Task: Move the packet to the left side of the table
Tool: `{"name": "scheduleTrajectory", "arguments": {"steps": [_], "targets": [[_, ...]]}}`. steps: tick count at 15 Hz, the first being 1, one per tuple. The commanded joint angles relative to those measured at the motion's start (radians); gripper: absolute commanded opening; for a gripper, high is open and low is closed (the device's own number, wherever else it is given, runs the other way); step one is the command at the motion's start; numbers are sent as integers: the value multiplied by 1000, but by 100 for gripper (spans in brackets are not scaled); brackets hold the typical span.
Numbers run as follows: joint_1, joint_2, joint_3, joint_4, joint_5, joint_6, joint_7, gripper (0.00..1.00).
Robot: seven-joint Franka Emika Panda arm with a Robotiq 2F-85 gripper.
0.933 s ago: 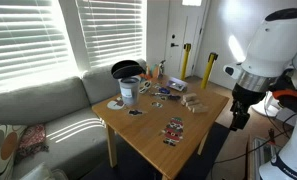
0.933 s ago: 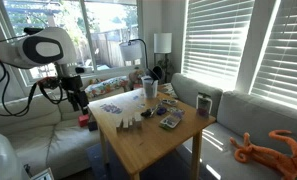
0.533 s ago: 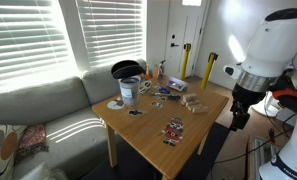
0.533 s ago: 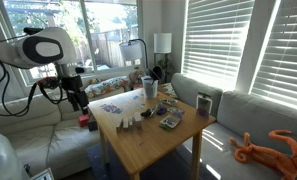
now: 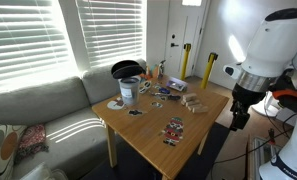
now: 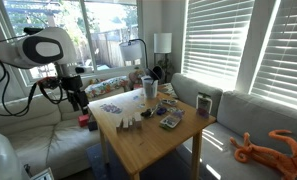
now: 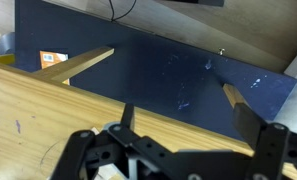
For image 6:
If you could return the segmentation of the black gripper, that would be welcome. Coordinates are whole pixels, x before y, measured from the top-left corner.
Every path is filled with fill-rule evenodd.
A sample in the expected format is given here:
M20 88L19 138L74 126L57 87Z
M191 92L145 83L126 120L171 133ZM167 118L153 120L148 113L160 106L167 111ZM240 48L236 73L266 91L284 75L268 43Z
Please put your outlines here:
M79 75L73 77L63 77L61 79L61 86L66 91L68 101L72 104L74 111L82 107L83 115L88 114L88 104L86 93L81 90L83 86L81 77Z

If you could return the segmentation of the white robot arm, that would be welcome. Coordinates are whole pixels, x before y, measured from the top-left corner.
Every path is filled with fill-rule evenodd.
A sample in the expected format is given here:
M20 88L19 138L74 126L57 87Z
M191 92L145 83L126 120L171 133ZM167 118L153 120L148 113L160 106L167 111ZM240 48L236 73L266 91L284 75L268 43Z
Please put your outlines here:
M6 111L4 117L26 115L29 112L36 87L39 87L44 97L52 104L60 104L68 100L74 111L80 110L83 115L87 114L89 101L86 93L81 90L83 86L81 71L78 66L71 66L71 63L77 62L77 59L69 34L59 27L26 27L24 32L25 35L17 36L14 42L8 39L0 40L0 66L3 69L0 83L7 79L4 86L6 89L10 81L5 64L20 69L31 69L53 63L57 75L35 82L30 90L27 105L19 112L11 112L2 98L1 103Z

